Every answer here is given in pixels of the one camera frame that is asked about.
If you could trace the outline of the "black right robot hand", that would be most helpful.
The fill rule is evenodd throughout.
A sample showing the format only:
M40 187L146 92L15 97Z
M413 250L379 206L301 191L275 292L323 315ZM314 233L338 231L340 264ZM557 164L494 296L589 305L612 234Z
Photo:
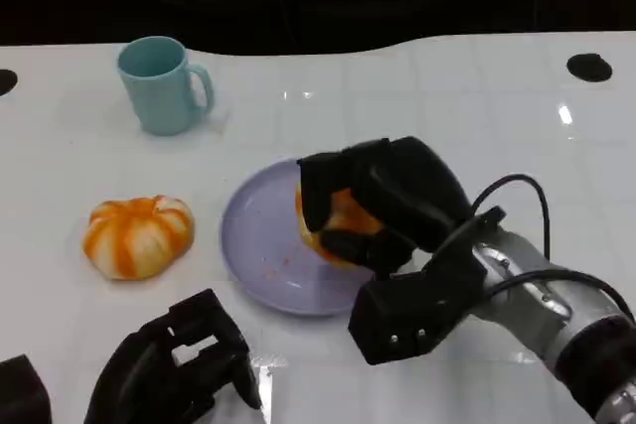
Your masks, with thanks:
M372 140L297 165L301 236L336 266L393 274L473 215L455 175L416 137Z

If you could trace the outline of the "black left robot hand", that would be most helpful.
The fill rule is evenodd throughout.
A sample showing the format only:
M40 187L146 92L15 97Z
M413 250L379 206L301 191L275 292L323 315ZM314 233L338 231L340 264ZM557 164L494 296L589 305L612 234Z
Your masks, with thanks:
M169 308L117 347L92 392L86 423L193 423L235 387L262 406L239 327L211 289Z

